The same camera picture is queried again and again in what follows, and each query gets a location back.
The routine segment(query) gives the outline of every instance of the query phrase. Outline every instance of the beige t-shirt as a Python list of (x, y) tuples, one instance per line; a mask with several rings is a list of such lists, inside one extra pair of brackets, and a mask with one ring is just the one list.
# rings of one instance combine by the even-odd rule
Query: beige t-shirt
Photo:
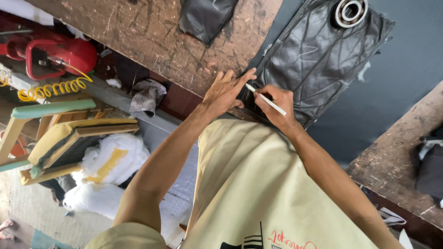
[[(307, 175), (292, 145), (261, 124), (218, 120), (199, 141), (194, 206), (180, 249), (375, 249)], [(165, 248), (125, 223), (86, 248)]]

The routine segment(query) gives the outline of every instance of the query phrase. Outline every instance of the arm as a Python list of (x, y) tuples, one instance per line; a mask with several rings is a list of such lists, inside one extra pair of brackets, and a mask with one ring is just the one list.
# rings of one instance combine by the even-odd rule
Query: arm
[(288, 137), (299, 154), (308, 175), (315, 183), (378, 248), (403, 249), (355, 182), (295, 120), (293, 93), (271, 85), (257, 89), (257, 92), (271, 95), (274, 103), (287, 112), (287, 115), (281, 115), (262, 98), (257, 97), (257, 93), (254, 93), (255, 103), (263, 110), (268, 119)]
[(235, 80), (234, 71), (222, 72), (206, 93), (203, 102), (151, 154), (132, 179), (120, 200), (113, 226), (137, 222), (160, 232), (159, 204), (177, 179), (189, 151), (204, 128), (216, 117), (235, 106), (243, 107), (236, 96), (245, 83), (255, 79), (253, 68)]

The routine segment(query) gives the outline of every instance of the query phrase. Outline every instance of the pen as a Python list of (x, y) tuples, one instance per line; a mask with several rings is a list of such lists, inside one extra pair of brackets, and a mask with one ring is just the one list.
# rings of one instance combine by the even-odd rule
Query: pen
[[(251, 92), (255, 92), (255, 88), (251, 86), (250, 84), (246, 83), (246, 88), (249, 89)], [(283, 116), (286, 115), (286, 112), (283, 111), (278, 105), (274, 104), (274, 102), (270, 101), (268, 98), (266, 98), (263, 94), (259, 93), (260, 97), (268, 103), (270, 106), (272, 106), (275, 110), (277, 110), (279, 113), (281, 113)]]

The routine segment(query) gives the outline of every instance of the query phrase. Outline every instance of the air hose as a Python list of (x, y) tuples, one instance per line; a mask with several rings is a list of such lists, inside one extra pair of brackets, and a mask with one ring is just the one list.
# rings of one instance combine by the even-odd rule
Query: air hose
[[(35, 101), (39, 98), (47, 98), (51, 97), (52, 94), (58, 95), (58, 91), (60, 91), (62, 94), (70, 93), (72, 92), (78, 92), (80, 88), (86, 89), (86, 84), (82, 80), (87, 80), (89, 82), (92, 82), (92, 79), (87, 76), (85, 73), (81, 72), (74, 66), (71, 66), (69, 64), (65, 64), (65, 66), (69, 66), (72, 69), (76, 70), (77, 72), (81, 73), (83, 76), (78, 77), (77, 79), (66, 81), (66, 82), (60, 82), (60, 83), (54, 83), (52, 85), (46, 85), (46, 86), (39, 86), (35, 88), (29, 89), (27, 92), (25, 90), (21, 89), (18, 92), (19, 99), (22, 101)], [(7, 86), (8, 84), (8, 78), (6, 78), (4, 81), (0, 78), (0, 87), (1, 86)]]

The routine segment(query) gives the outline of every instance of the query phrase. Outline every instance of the scratched wooden table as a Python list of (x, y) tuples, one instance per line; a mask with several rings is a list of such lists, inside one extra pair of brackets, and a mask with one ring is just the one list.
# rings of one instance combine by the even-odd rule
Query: scratched wooden table
[(203, 97), (217, 71), (248, 66), (283, 0), (239, 0), (209, 48), (179, 30), (180, 0), (26, 1)]
[(443, 124), (443, 82), (415, 104), (359, 157), (346, 172), (356, 182), (443, 229), (443, 209), (415, 190), (416, 147), (420, 137)]

